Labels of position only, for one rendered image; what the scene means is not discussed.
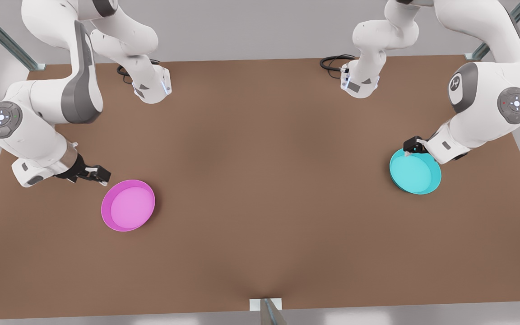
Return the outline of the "blue plate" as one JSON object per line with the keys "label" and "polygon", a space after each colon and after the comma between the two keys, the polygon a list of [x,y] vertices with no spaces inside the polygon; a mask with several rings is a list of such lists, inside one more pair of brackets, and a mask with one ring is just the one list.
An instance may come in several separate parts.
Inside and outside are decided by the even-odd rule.
{"label": "blue plate", "polygon": [[429,194],[441,183],[441,167],[427,153],[413,153],[408,156],[404,150],[397,150],[389,163],[390,177],[399,189],[411,194]]}

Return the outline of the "pink plate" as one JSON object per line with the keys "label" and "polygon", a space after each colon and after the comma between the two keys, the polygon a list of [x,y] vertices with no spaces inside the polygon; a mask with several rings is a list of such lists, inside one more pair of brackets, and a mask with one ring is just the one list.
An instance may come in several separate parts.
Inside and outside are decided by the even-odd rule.
{"label": "pink plate", "polygon": [[101,204],[102,220],[114,231],[136,230],[151,218],[155,203],[155,194],[147,183],[122,181],[105,194]]}

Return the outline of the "silver frame post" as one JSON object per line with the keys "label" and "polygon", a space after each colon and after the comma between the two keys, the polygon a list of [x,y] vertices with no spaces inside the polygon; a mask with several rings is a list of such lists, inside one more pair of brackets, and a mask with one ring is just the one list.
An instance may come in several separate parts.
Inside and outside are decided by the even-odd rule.
{"label": "silver frame post", "polygon": [[520,0],[513,9],[507,11],[496,6],[479,7],[472,11],[472,15],[477,17],[477,22],[484,22],[483,27],[479,25],[470,36],[482,41],[481,45],[473,52],[464,54],[466,61],[482,61],[488,54],[492,53],[496,62],[520,62]]}
{"label": "silver frame post", "polygon": [[2,27],[0,27],[0,45],[29,71],[45,70],[46,64],[36,62]]}
{"label": "silver frame post", "polygon": [[260,325],[288,325],[281,313],[282,307],[282,298],[249,300],[249,310],[260,312]]}

